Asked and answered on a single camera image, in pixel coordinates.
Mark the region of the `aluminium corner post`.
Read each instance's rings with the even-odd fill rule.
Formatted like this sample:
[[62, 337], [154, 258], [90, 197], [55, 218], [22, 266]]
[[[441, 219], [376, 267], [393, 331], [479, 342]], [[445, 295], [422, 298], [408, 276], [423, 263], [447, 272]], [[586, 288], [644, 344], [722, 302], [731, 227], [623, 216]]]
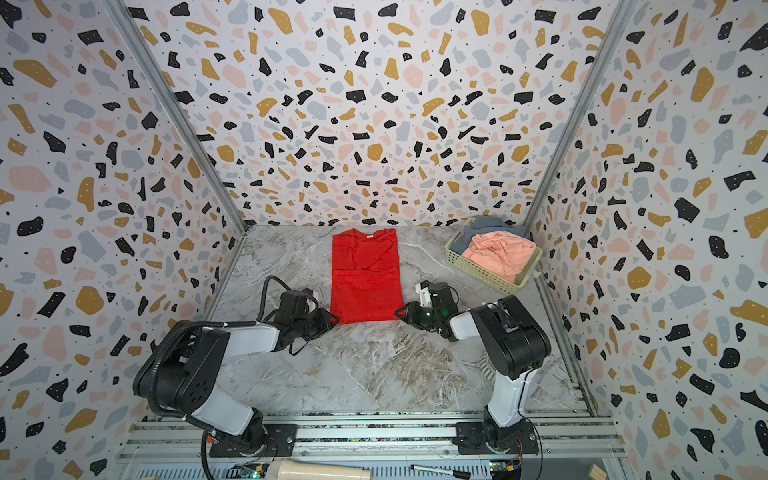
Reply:
[[591, 102], [594, 100], [596, 92], [614, 54], [615, 48], [618, 45], [621, 35], [625, 31], [637, 4], [638, 1], [636, 0], [621, 0], [618, 2], [615, 13], [605, 32], [605, 37], [601, 41], [601, 45], [596, 52], [592, 67], [576, 98], [574, 108], [571, 110], [567, 122], [565, 123], [563, 134], [556, 145], [552, 160], [541, 177], [541, 182], [534, 195], [529, 212], [523, 224], [524, 235], [526, 237], [531, 235], [536, 222], [536, 217], [544, 209], [547, 192], [554, 183], [555, 176], [565, 161], [566, 155], [570, 150], [581, 122], [585, 118]]
[[215, 166], [211, 163], [201, 141], [192, 129], [172, 88], [165, 81], [162, 71], [147, 47], [139, 28], [133, 22], [125, 2], [106, 0], [103, 1], [103, 4], [109, 18], [123, 37], [131, 54], [142, 68], [146, 80], [153, 88], [158, 100], [162, 104], [163, 109], [168, 114], [173, 125], [176, 127], [184, 144], [190, 148], [198, 166], [206, 175], [208, 184], [216, 194], [223, 211], [231, 219], [231, 222], [240, 234], [246, 233], [248, 226], [240, 217], [232, 198], [229, 196]]

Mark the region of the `black marker pen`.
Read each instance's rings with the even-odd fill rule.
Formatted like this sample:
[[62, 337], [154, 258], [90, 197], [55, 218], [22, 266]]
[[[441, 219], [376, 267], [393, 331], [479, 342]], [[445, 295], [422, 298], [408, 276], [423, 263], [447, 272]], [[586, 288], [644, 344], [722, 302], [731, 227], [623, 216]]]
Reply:
[[452, 468], [444, 468], [444, 467], [434, 467], [434, 466], [424, 466], [424, 465], [415, 465], [412, 464], [410, 466], [410, 469], [412, 471], [416, 472], [422, 472], [422, 473], [430, 473], [430, 474], [436, 474], [436, 475], [445, 475], [450, 476], [456, 479], [461, 480], [470, 480], [472, 478], [472, 474], [467, 471], [452, 469]]

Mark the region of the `pink t shirt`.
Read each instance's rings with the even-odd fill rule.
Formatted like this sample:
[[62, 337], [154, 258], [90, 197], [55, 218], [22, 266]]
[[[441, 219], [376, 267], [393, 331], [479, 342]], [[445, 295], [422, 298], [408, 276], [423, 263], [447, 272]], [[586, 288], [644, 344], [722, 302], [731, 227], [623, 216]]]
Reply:
[[506, 231], [475, 235], [462, 257], [488, 272], [514, 283], [528, 265], [536, 245]]

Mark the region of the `right aluminium corner post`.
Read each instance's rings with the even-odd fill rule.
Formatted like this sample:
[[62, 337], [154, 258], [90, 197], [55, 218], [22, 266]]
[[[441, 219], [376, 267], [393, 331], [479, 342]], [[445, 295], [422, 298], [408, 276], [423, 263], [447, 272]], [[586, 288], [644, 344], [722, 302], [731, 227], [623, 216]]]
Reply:
[[563, 134], [556, 145], [552, 160], [541, 177], [541, 182], [534, 195], [529, 212], [523, 224], [524, 235], [526, 237], [531, 235], [536, 222], [536, 217], [544, 209], [547, 192], [554, 183], [555, 176], [565, 161], [566, 155], [570, 150], [581, 122], [585, 118], [591, 102], [594, 100], [596, 92], [614, 54], [615, 48], [618, 45], [621, 35], [625, 31], [637, 4], [638, 1], [636, 0], [621, 0], [618, 2], [615, 13], [605, 32], [605, 37], [601, 41], [601, 45], [596, 52], [592, 67], [576, 98], [574, 108], [571, 110], [567, 122], [565, 123]]

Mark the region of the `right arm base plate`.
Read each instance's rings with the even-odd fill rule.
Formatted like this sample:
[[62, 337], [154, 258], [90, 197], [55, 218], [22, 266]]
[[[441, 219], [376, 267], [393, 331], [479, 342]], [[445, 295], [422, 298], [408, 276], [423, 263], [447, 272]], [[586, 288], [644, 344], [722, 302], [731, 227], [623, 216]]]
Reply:
[[537, 454], [538, 436], [528, 422], [510, 427], [497, 427], [493, 422], [461, 422], [456, 424], [453, 444], [460, 455]]

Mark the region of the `aluminium rail frame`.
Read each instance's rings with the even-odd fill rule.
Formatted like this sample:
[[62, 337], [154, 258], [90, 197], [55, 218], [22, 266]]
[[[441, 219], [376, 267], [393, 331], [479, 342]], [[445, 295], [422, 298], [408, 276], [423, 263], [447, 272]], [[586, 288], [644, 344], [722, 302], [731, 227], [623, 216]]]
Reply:
[[614, 423], [584, 412], [533, 412], [527, 418], [538, 434], [537, 454], [460, 455], [453, 444], [456, 424], [480, 422], [478, 412], [287, 414], [269, 416], [265, 424], [298, 426], [291, 457], [212, 458], [211, 474], [230, 479], [236, 464], [290, 459], [297, 462], [356, 467], [374, 479], [436, 479], [439, 475], [412, 471], [424, 465], [467, 471], [473, 479], [489, 479], [498, 468], [520, 461], [522, 479], [589, 479], [592, 464], [608, 479], [631, 479], [633, 473]]

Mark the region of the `left aluminium corner post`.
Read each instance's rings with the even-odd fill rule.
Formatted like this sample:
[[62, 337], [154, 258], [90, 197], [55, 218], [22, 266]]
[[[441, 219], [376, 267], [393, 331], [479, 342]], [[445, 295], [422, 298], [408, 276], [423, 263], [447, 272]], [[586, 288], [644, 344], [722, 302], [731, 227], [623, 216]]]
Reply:
[[131, 54], [142, 68], [146, 80], [153, 88], [158, 100], [162, 104], [163, 109], [168, 114], [173, 125], [176, 127], [184, 144], [190, 148], [198, 166], [206, 175], [208, 184], [216, 194], [223, 211], [231, 219], [231, 222], [240, 234], [246, 233], [248, 226], [240, 217], [232, 198], [229, 196], [215, 166], [211, 163], [201, 141], [192, 129], [172, 88], [165, 81], [162, 71], [147, 47], [139, 28], [133, 22], [125, 2], [106, 0], [103, 1], [103, 4], [109, 18], [123, 37]]

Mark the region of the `beige cylinder roll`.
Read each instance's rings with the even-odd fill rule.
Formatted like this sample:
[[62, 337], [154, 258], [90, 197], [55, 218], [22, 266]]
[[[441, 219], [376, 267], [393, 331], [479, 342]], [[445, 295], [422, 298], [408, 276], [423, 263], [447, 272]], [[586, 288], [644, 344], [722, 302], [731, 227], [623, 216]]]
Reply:
[[372, 473], [356, 467], [275, 460], [266, 472], [266, 480], [370, 480]]

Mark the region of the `red t shirt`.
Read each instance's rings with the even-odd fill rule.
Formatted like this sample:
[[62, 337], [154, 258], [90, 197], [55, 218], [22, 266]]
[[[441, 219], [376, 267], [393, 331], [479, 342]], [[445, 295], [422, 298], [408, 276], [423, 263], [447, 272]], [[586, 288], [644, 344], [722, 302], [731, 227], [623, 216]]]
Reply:
[[389, 322], [404, 306], [397, 234], [356, 229], [332, 239], [332, 314], [342, 325]]

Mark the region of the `small wooden block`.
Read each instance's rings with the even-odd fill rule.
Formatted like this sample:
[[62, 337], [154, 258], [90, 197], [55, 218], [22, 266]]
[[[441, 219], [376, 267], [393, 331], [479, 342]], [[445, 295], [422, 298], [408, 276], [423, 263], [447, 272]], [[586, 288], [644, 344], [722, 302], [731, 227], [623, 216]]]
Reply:
[[590, 480], [607, 480], [608, 475], [607, 472], [600, 468], [597, 464], [592, 464], [588, 471], [588, 478]]

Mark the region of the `green circuit board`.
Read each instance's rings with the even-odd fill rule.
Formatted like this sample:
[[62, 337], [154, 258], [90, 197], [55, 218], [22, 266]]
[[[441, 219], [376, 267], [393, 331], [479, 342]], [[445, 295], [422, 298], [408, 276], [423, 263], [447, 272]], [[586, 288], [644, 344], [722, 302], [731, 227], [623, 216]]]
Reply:
[[248, 462], [234, 465], [229, 470], [230, 479], [265, 479], [269, 463]]

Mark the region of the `pale green plastic basket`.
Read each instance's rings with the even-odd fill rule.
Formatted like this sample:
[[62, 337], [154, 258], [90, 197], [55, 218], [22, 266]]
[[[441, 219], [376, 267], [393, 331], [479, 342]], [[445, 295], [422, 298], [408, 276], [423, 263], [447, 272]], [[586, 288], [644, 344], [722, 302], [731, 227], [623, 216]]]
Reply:
[[[470, 223], [471, 220], [472, 218], [467, 220], [465, 222], [464, 227], [468, 223]], [[458, 233], [454, 235], [445, 245], [445, 254], [446, 254], [446, 259], [448, 263], [453, 265], [455, 268], [469, 274], [471, 277], [483, 282], [484, 284], [506, 295], [517, 294], [517, 291], [520, 290], [527, 282], [530, 274], [534, 272], [535, 265], [539, 261], [542, 255], [542, 250], [534, 243], [536, 245], [536, 250], [534, 255], [531, 257], [525, 269], [517, 276], [515, 282], [512, 283], [488, 272], [487, 270], [479, 267], [475, 263], [468, 261], [467, 259], [463, 258], [462, 255], [459, 255], [450, 251], [449, 247], [452, 241], [457, 237]]]

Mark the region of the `grey-blue t shirt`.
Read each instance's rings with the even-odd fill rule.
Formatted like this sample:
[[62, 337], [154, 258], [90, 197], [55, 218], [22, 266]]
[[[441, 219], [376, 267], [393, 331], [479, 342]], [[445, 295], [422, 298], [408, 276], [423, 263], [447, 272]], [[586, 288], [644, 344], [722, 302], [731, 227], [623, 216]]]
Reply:
[[449, 250], [462, 255], [471, 243], [471, 240], [477, 236], [493, 232], [507, 232], [514, 235], [523, 236], [524, 229], [520, 226], [514, 226], [506, 223], [495, 216], [477, 216], [473, 217], [452, 241]]

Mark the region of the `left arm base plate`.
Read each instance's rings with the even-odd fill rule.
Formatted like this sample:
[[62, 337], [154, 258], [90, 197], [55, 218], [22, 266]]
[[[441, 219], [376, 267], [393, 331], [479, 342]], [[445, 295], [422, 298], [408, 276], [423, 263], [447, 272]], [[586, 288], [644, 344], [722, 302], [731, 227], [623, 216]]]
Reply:
[[298, 426], [291, 423], [260, 424], [242, 436], [217, 433], [208, 455], [212, 458], [291, 457]]

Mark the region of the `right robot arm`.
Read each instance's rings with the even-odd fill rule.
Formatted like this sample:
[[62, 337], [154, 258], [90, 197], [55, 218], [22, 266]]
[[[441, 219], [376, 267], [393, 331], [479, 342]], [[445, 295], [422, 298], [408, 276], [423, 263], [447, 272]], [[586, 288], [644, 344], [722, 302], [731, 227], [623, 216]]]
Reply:
[[479, 339], [490, 362], [492, 396], [480, 422], [456, 425], [453, 444], [459, 453], [537, 453], [538, 434], [524, 403], [531, 381], [551, 354], [548, 335], [514, 295], [461, 311], [458, 295], [444, 282], [425, 281], [418, 293], [418, 301], [395, 311], [397, 319], [452, 342]]

